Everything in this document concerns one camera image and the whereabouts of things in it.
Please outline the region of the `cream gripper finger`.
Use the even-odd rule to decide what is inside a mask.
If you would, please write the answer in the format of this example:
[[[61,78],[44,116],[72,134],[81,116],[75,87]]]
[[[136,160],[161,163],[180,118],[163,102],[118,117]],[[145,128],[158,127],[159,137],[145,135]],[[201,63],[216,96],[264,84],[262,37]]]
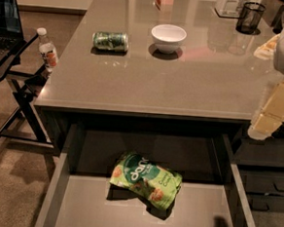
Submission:
[[[250,138],[265,140],[284,122],[284,80],[276,84],[264,98],[247,130]]]

